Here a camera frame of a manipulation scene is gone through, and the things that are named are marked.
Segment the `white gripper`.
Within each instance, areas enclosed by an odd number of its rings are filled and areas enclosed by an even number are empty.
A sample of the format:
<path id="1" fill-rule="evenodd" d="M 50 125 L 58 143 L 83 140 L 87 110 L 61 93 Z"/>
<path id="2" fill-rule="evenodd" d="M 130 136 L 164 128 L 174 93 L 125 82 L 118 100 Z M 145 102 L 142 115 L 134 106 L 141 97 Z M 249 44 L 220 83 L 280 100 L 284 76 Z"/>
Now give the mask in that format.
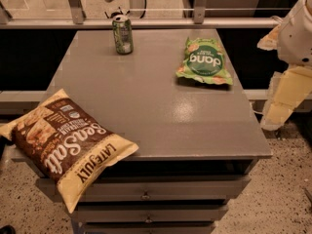
<path id="1" fill-rule="evenodd" d="M 260 127 L 276 131 L 312 93 L 312 0 L 298 0 L 281 27 L 275 26 L 258 41 L 257 47 L 265 51 L 277 49 L 280 60 L 297 64 L 282 74 L 275 73 L 270 82 Z"/>

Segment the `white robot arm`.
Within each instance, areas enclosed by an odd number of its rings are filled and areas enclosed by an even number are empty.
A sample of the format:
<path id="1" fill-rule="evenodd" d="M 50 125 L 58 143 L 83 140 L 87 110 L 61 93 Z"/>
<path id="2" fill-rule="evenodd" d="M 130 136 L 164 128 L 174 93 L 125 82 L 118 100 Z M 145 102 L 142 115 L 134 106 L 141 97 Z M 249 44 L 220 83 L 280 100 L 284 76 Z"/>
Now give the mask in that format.
<path id="1" fill-rule="evenodd" d="M 278 59 L 288 64 L 270 80 L 260 121 L 263 130 L 276 131 L 312 93 L 312 0 L 298 0 L 257 46 L 276 50 Z"/>

